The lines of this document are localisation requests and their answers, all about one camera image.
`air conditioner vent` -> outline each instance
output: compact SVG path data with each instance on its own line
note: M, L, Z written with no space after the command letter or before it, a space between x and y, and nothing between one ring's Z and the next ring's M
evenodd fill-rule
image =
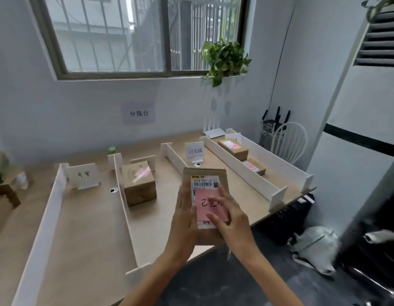
M376 15L354 65L394 67L394 12Z

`right hand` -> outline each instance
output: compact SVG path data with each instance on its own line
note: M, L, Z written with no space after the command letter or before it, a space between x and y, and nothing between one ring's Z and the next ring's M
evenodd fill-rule
M227 225L218 216L211 212L208 212L206 216L220 231L227 243L227 246L238 260L244 263L247 260L250 260L253 255L260 253L260 251L255 244L248 216L241 210L235 199L226 192L221 184L219 185L219 190L219 197L209 197L208 200L221 203L222 206L229 211L231 223L230 225Z

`white chair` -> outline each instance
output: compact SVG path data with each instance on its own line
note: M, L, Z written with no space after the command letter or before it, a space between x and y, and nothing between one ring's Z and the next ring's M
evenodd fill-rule
M290 164L302 156L307 147L305 128L296 122L282 124L273 134L271 153L284 159Z

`hand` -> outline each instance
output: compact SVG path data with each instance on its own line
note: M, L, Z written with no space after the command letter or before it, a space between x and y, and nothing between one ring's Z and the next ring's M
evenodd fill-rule
M230 212L231 223L228 226L211 212L208 212L206 216L220 231L227 246L238 260L244 263L250 260L253 255L260 253L252 235L248 216L241 210L235 199L225 191L221 184L219 185L219 190L220 197L209 197L208 200L221 203Z
M196 206L191 204L191 180L183 179L163 257L177 267L186 264L197 241Z

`potted plant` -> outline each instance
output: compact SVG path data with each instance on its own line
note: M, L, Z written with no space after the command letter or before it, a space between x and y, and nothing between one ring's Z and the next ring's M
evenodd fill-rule
M210 71L203 76L205 80L212 79L212 86L221 85L223 77L240 75L247 72L252 61L238 42L225 43L223 39L218 43L205 42L203 46L203 60L208 60Z

